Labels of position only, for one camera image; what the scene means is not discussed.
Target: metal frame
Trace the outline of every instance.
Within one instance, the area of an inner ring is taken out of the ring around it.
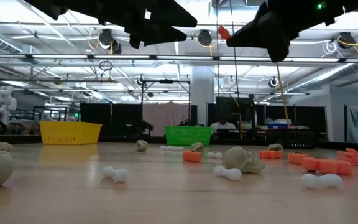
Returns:
[[[147,91],[148,88],[150,88],[150,86],[152,86],[155,82],[159,82],[159,83],[163,83],[163,84],[174,84],[174,83],[179,83],[179,85],[181,85],[183,87],[183,89],[185,89],[185,92],[187,92],[189,94],[189,107],[188,107],[188,119],[189,119],[189,124],[191,123],[191,117],[190,117],[190,110],[191,110],[191,102],[190,102],[190,97],[191,97],[191,81],[180,81],[180,80],[169,80],[169,82],[172,83],[164,83],[163,81],[166,80],[159,80],[159,81],[155,81],[155,80],[142,80],[142,98],[140,101],[140,105],[142,105],[142,116],[143,116],[143,95],[144,92]],[[144,86],[146,83],[152,83],[148,88],[144,89]],[[186,88],[182,85],[182,83],[187,83],[189,85],[189,90],[186,90]]]

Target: pillar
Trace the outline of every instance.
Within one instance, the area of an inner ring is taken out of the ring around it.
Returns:
[[[191,105],[198,106],[198,124],[207,126],[207,103],[214,103],[214,70],[212,66],[191,68]]]

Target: yellow basket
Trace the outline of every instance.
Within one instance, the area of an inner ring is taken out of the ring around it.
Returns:
[[[87,122],[40,121],[44,144],[94,144],[98,142],[101,127]]]

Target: red object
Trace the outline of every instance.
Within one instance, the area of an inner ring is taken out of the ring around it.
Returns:
[[[227,29],[223,26],[219,26],[218,33],[221,35],[222,39],[227,40],[231,38],[231,35]]]
[[[201,161],[201,153],[197,151],[183,151],[183,161],[190,161],[190,162],[200,162]]]
[[[302,160],[302,167],[309,172],[320,171],[324,174],[352,175],[350,162],[335,159],[305,157]]]
[[[358,152],[354,149],[346,149],[346,152],[338,151],[336,153],[337,159],[348,161],[354,166],[358,166]]]
[[[304,153],[288,153],[288,162],[292,164],[301,165],[303,158],[308,157],[307,154]]]
[[[259,151],[259,159],[281,159],[282,151],[261,150]]]

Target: plastic basket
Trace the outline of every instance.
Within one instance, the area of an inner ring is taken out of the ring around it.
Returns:
[[[309,129],[268,130],[267,139],[285,149],[312,149],[318,144],[317,132]]]
[[[211,127],[166,126],[165,135],[169,146],[190,146],[201,142],[209,146]]]
[[[87,122],[40,121],[44,144],[94,144],[98,142],[101,127]]]

